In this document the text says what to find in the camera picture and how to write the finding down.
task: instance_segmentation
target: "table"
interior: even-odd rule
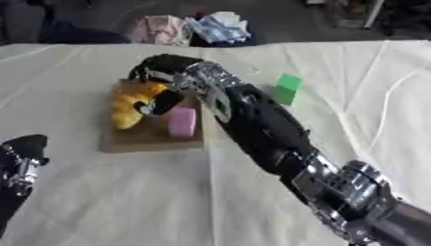
[[[431,46],[427,41],[280,43],[236,49],[156,45],[0,48],[0,136],[50,137],[51,163],[1,245],[345,245],[204,111],[206,148],[99,151],[109,91],[147,56],[219,62],[270,91],[304,79],[290,111],[339,164],[368,161],[431,210]]]

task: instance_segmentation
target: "blue cloth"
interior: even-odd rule
[[[214,17],[207,15],[199,21],[186,18],[190,28],[208,43],[243,41],[251,34],[239,27],[226,27]]]

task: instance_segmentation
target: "green block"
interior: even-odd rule
[[[275,87],[275,100],[280,104],[291,105],[302,80],[284,73]]]

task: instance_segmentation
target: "pink cube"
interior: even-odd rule
[[[172,136],[193,137],[196,127],[196,110],[174,108],[168,113],[168,128]]]

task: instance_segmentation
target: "cutting board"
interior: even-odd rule
[[[119,89],[133,90],[138,83],[124,83],[115,86],[113,96]],[[196,129],[191,138],[170,136],[167,129],[167,116],[143,117],[143,119],[128,130],[118,130],[109,116],[102,136],[102,150],[107,153],[127,153],[141,151],[166,151],[203,148],[204,135],[202,131],[202,109],[196,97],[185,93],[185,99],[177,107],[194,108],[196,110]]]

